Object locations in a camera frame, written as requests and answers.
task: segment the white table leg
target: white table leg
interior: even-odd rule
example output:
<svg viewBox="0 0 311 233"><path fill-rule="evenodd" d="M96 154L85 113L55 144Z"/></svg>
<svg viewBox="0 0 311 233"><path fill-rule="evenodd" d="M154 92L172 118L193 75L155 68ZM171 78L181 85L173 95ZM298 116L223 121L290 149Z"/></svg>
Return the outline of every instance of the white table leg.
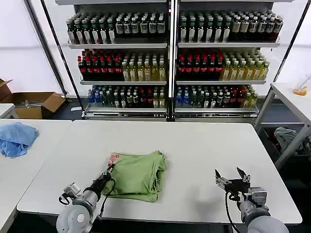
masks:
<svg viewBox="0 0 311 233"><path fill-rule="evenodd" d="M263 116L265 114L265 110L266 110L266 107L271 103L271 101L274 99L274 96L275 96L275 93L273 92L273 90L271 89L269 91L269 94L266 98L266 101L264 102L259 114L258 114L258 117L255 121L255 125L254 125L254 128L256 130L257 133L260 133L261 131L261 123L262 123L262 120L263 120Z"/></svg>
<svg viewBox="0 0 311 233"><path fill-rule="evenodd" d="M305 125L297 134L295 139L290 143L290 145L285 149L282 155L275 162L277 170L280 170L284 163L289 159L289 157L294 153L294 151L299 147L302 140L311 134L310 125Z"/></svg>

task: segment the folded green shirt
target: folded green shirt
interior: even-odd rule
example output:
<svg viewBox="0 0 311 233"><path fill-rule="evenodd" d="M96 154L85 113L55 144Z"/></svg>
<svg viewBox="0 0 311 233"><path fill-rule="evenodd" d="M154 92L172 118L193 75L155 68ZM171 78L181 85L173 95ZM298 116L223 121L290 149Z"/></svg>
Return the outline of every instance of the folded green shirt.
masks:
<svg viewBox="0 0 311 233"><path fill-rule="evenodd" d="M144 155L112 153L109 163L115 164L111 176L116 181L109 197L157 201L166 170L161 152ZM113 181L109 181L102 194L108 194L112 186Z"/></svg>

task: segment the cardboard box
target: cardboard box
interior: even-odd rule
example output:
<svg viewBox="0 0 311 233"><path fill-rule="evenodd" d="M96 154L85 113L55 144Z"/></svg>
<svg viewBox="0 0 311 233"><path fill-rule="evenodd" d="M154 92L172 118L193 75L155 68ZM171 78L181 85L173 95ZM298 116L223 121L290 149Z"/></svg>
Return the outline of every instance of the cardboard box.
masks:
<svg viewBox="0 0 311 233"><path fill-rule="evenodd" d="M20 104L25 100L42 101L44 103L40 107L20 107ZM65 99L55 92L16 92L6 95L1 100L1 103L15 104L15 111L21 119L49 119L64 102Z"/></svg>

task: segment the metal pole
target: metal pole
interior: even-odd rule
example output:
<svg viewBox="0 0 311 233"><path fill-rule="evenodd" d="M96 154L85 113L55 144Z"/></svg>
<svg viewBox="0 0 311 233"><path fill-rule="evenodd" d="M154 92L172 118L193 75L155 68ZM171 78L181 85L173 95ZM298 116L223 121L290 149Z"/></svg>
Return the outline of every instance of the metal pole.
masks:
<svg viewBox="0 0 311 233"><path fill-rule="evenodd" d="M76 85L74 84L74 81L73 81L73 78L72 78L71 72L70 72L70 70L69 70L69 67L68 67L67 61L66 61L66 59L65 59L64 53L63 53L63 51L62 51L62 48L61 48L61 46L60 46L60 44L59 44L59 41L58 41L57 35L56 35L56 33L55 33L55 30L54 30L54 26L53 26L53 24L52 24L52 21L51 21L51 18L50 18L50 15L49 15L49 12L48 12L48 9L47 9L47 7L46 7L46 5L45 5L44 0L41 0L41 5L42 5L42 7L43 7L43 10L44 10L45 16L46 16L46 18L47 18L47 20L48 20L48 23L49 23L50 29L51 29L51 31L52 31L52 34L53 34L54 40L55 40L56 45L57 45L57 48L58 48L58 51L59 51L59 53L60 53L60 56L62 57L62 60L63 60L63 63L64 63L64 65L65 65L65 68L66 68L67 74L68 74L69 79L70 79L70 81L71 81L71 84L72 84L73 90L74 90L74 92L75 92L75 94L76 94L76 96L77 96L77 99L78 99L79 104L80 104L80 106L81 106L81 108L82 108L82 111L84 111L84 108L83 108L83 105L82 105L81 98L80 98L80 96L79 96L79 93L78 93L77 87L76 87Z"/></svg>
<svg viewBox="0 0 311 233"><path fill-rule="evenodd" d="M39 40L40 40L41 45L43 47L43 50L44 50L44 52L45 52L45 54L47 56L47 59L48 59L50 65L51 65L52 71L53 71L53 73L54 73L54 75L56 77L56 80L57 80L58 84L59 84L59 87L61 88L64 96L66 96L67 92L65 90L65 87L64 87L64 84L63 84L60 72L59 72L59 70L57 68L57 65L55 63L55 60L54 60L54 58L52 56L51 50L49 48L48 42L47 42L47 40L45 38L45 35L44 35L43 31L42 31L42 28L41 28L41 25L39 23L39 20L38 20L36 14L35 14L34 7L33 7L32 3L30 2L30 0L24 0L24 3L25 3L26 10L28 12L28 15L29 15L29 17L30 17L34 27L35 27L35 30L37 32L37 35L39 37Z"/></svg>

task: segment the dark floor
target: dark floor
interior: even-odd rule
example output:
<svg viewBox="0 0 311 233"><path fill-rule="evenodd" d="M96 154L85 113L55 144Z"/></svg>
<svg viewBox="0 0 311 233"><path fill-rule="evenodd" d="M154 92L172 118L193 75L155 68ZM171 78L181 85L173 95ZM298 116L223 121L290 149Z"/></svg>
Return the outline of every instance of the dark floor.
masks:
<svg viewBox="0 0 311 233"><path fill-rule="evenodd" d="M262 106L263 102L258 102L258 107ZM77 101L64 104L61 109L53 116L53 119L81 119L82 111L71 112L72 107L78 107ZM299 122L296 116L282 103L276 100L267 109L265 122ZM275 147L271 145L271 142L267 140L266 135L262 137L262 142L270 154L272 160L278 156L278 152ZM286 169L280 171L296 206L298 207L303 222L297 226L288 226L290 233L311 233L311 203L309 197L311 195L311 172L308 168L311 167L311 162L305 158L292 157L287 165ZM55 223L56 218L52 217L49 220L51 223ZM44 229L45 233L56 233L57 230L49 224L45 219L38 215L19 213L9 230L9 233L41 233ZM244 225L238 226L241 233L246 232ZM127 232L127 233L229 233L231 232L227 226L213 224L173 224L173 223L146 223L146 222L134 222L134 221L121 221L121 220L105 220L95 221L92 228L92 232Z"/></svg>

